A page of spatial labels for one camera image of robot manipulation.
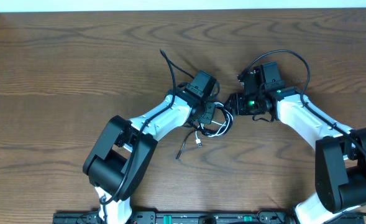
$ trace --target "green terminal block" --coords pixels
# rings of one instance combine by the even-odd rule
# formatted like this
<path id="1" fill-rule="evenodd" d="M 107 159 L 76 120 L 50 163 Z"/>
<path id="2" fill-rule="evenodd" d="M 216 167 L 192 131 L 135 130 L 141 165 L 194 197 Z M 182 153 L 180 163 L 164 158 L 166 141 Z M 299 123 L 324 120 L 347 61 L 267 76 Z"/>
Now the green terminal block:
<path id="1" fill-rule="evenodd" d="M 163 216 L 163 224 L 172 224 L 172 216 L 171 215 Z"/>
<path id="2" fill-rule="evenodd" d="M 251 222 L 252 221 L 252 217 L 251 216 L 245 216 L 244 217 L 244 222 Z"/>

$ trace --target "wire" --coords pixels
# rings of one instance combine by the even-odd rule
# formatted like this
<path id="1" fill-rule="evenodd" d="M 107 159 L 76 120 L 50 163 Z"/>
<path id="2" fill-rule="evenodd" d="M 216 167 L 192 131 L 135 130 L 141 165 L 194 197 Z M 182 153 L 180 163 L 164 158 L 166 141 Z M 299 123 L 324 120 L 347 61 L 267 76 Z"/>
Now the wire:
<path id="1" fill-rule="evenodd" d="M 218 125 L 221 125 L 221 126 L 225 126 L 225 124 L 220 124 L 220 123 L 215 122 L 215 121 L 212 121 L 212 123 L 215 123 L 215 124 L 218 124 Z"/>
<path id="2" fill-rule="evenodd" d="M 137 134 L 137 138 L 136 138 L 135 143 L 134 143 L 134 146 L 132 148 L 132 153 L 130 154 L 130 159 L 129 159 L 128 163 L 127 163 L 125 175 L 123 176 L 123 179 L 122 179 L 121 183 L 119 184 L 118 189 L 116 190 L 116 192 L 114 193 L 114 195 L 112 195 L 111 198 L 108 201 L 103 202 L 102 200 L 100 200 L 100 204 L 101 205 L 108 205 L 109 203 L 111 203 L 119 195 L 119 192 L 122 190 L 123 185 L 125 184 L 125 182 L 127 180 L 127 177 L 129 176 L 129 172 L 130 172 L 130 169 L 131 169 L 132 164 L 133 164 L 134 156 L 135 156 L 135 153 L 137 151 L 137 147 L 139 146 L 139 143 L 138 142 L 140 142 L 140 139 L 141 139 L 141 136 L 142 136 L 142 133 L 143 133 L 145 127 L 147 127 L 147 125 L 151 122 L 151 120 L 153 120 L 158 115 L 162 114 L 163 112 L 165 112 L 166 110 L 168 110 L 169 108 L 171 108 L 172 105 L 175 102 L 175 97 L 176 97 L 176 78 L 175 78 L 175 73 L 174 73 L 173 68 L 172 68 L 172 63 L 171 63 L 171 61 L 169 61 L 168 57 L 166 56 L 166 53 L 162 49 L 160 49 L 159 51 L 160 51 L 161 55 L 165 58 L 168 66 L 169 66 L 169 69 L 170 69 L 170 74 L 172 76 L 172 81 L 173 81 L 173 96 L 172 96 L 172 100 L 171 100 L 171 102 L 170 102 L 170 104 L 168 106 L 166 106 L 164 109 L 158 111 L 158 113 L 155 113 L 149 119 L 146 119 L 144 121 L 143 125 L 140 128 L 139 133 Z"/>
<path id="3" fill-rule="evenodd" d="M 175 65 L 171 60 L 169 60 L 170 64 L 175 67 L 177 70 L 183 72 L 184 74 L 188 75 L 189 77 L 191 77 L 192 79 L 194 79 L 194 76 L 192 76 L 190 73 L 184 71 L 183 69 L 181 69 L 179 66 Z"/>
<path id="4" fill-rule="evenodd" d="M 107 197 L 104 195 L 104 196 L 102 196 L 101 198 L 100 198 L 100 200 L 106 200 L 107 199 Z M 105 205 L 101 205 L 101 206 L 103 206 L 103 211 L 104 211 L 104 216 L 103 216 L 103 219 L 104 219 L 104 223 L 105 224 L 108 224 L 108 214 L 107 214 L 107 208 L 106 208 L 106 206 Z"/>
<path id="5" fill-rule="evenodd" d="M 338 131 L 339 133 L 341 133 L 345 138 L 347 138 L 348 140 L 350 140 L 350 142 L 365 156 L 366 158 L 366 151 L 363 149 L 363 147 L 356 141 L 354 140 L 349 134 L 347 134 L 346 132 L 344 132 L 342 129 L 340 129 L 339 127 L 337 127 L 337 123 L 332 123 L 330 121 L 328 121 L 326 118 L 322 117 L 320 114 L 318 114 L 317 112 L 315 112 L 308 104 L 309 102 L 305 102 L 304 100 L 304 92 L 307 89 L 308 83 L 310 81 L 311 78 L 311 72 L 309 70 L 309 65 L 306 62 L 306 60 L 301 57 L 300 55 L 298 55 L 296 52 L 293 52 L 291 50 L 273 50 L 271 52 L 267 52 L 263 55 L 261 55 L 260 57 L 258 57 L 256 60 L 254 60 L 247 68 L 245 68 L 241 74 L 245 74 L 248 71 L 250 71 L 250 68 L 256 63 L 258 62 L 261 58 L 264 58 L 267 55 L 270 54 L 274 54 L 274 53 L 281 53 L 281 52 L 285 52 L 285 53 L 289 53 L 289 54 L 293 54 L 294 56 L 296 56 L 297 58 L 299 58 L 304 65 L 306 66 L 307 69 L 307 80 L 306 83 L 304 84 L 304 88 L 300 93 L 300 101 L 301 103 L 304 105 L 304 107 L 310 111 L 312 114 L 314 114 L 315 116 L 317 116 L 319 119 L 321 119 L 322 121 L 324 121 L 327 125 L 329 125 L 331 127 L 331 129 L 335 129 L 336 131 Z M 353 214 L 357 214 L 357 215 L 362 215 L 362 216 L 366 216 L 366 213 L 364 212 L 346 212 L 346 213 L 353 213 Z"/>
<path id="6" fill-rule="evenodd" d="M 180 156 L 181 156 L 181 153 L 183 153 L 183 150 L 185 149 L 185 144 L 186 144 L 186 142 L 187 142 L 188 137 L 189 137 L 192 133 L 196 133 L 196 132 L 197 132 L 197 130 L 196 130 L 196 129 L 194 129 L 194 130 L 190 131 L 190 132 L 185 136 L 184 141 L 183 141 L 183 144 L 181 145 L 180 150 L 177 152 L 176 159 L 179 159 L 179 158 L 180 158 Z"/>
<path id="7" fill-rule="evenodd" d="M 220 136 L 223 136 L 225 135 L 228 130 L 230 130 L 233 122 L 234 122 L 234 117 L 232 116 L 232 114 L 225 109 L 224 105 L 220 102 L 215 102 L 214 103 L 216 108 L 221 110 L 226 121 L 223 123 L 223 124 L 220 124 L 220 123 L 217 123 L 217 122 L 214 122 L 214 123 L 217 123 L 218 125 L 220 125 L 220 128 L 215 131 L 215 130 L 212 130 L 212 129 L 208 129 L 208 128 L 205 128 L 204 124 L 203 123 L 200 123 L 198 127 L 196 127 L 195 125 L 193 125 L 194 128 L 196 128 L 198 131 L 201 131 L 201 133 L 207 137 L 220 137 Z"/>
<path id="8" fill-rule="evenodd" d="M 256 119 L 256 116 L 257 116 L 257 115 L 258 115 L 258 114 L 253 115 L 253 116 L 252 116 L 252 120 L 254 120 L 254 121 L 266 121 L 266 122 L 270 122 L 270 123 L 274 122 L 274 116 L 273 116 L 273 115 L 271 115 L 271 119 L 270 119 L 270 120 L 267 120 L 267 119 L 265 119 L 265 118 L 257 118 L 257 119 Z"/>

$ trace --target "white wall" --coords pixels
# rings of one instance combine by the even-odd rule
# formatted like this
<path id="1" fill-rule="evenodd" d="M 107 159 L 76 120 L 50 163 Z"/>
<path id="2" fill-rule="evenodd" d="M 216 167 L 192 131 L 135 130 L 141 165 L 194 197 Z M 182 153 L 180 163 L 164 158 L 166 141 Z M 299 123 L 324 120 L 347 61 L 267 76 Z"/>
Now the white wall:
<path id="1" fill-rule="evenodd" d="M 0 12 L 366 7 L 366 0 L 0 0 Z"/>

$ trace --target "white cable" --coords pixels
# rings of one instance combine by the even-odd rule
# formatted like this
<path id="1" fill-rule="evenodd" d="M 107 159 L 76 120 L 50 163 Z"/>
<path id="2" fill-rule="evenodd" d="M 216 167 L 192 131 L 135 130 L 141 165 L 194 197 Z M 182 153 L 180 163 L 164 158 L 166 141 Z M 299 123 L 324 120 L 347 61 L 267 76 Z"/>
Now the white cable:
<path id="1" fill-rule="evenodd" d="M 224 107 L 224 105 L 220 102 L 214 102 L 214 104 L 216 105 L 216 107 Z M 230 112 L 228 112 L 227 110 L 224 110 L 225 112 L 227 112 L 227 116 L 226 116 L 226 121 L 221 124 L 221 123 L 218 123 L 218 122 L 215 122 L 215 121 L 211 121 L 212 123 L 215 123 L 215 124 L 218 124 L 220 125 L 220 128 L 218 129 L 218 131 L 215 133 L 215 134 L 210 134 L 208 135 L 207 137 L 210 137 L 210 138 L 213 138 L 213 137 L 219 137 L 219 136 L 222 136 L 223 134 L 225 134 L 228 130 L 228 126 L 230 125 L 230 123 L 234 120 L 234 117 L 230 114 Z M 205 126 L 203 123 L 200 123 L 199 126 L 204 129 Z"/>
<path id="2" fill-rule="evenodd" d="M 212 121 L 212 123 L 215 123 L 215 124 L 218 124 L 218 125 L 221 125 L 221 126 L 225 126 L 225 124 L 220 124 L 220 123 L 215 122 L 215 121 Z"/>

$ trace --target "dark wood tabletop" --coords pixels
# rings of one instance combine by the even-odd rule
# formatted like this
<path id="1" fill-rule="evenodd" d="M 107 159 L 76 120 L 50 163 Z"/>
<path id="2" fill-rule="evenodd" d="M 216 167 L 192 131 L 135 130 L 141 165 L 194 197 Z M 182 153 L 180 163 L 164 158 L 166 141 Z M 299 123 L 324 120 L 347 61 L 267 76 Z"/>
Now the dark wood tabletop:
<path id="1" fill-rule="evenodd" d="M 310 64 L 311 101 L 366 127 L 366 9 L 1 14 L 0 223 L 98 208 L 83 162 L 110 118 L 144 114 L 172 88 L 159 49 L 190 73 L 217 78 L 221 101 L 243 90 L 236 75 L 259 55 L 294 50 Z M 288 86 L 303 87 L 297 58 L 262 62 L 274 60 Z M 236 117 L 227 135 L 201 137 L 202 148 L 190 137 L 177 161 L 189 131 L 158 143 L 133 207 L 291 208 L 315 192 L 314 151 L 281 122 Z"/>

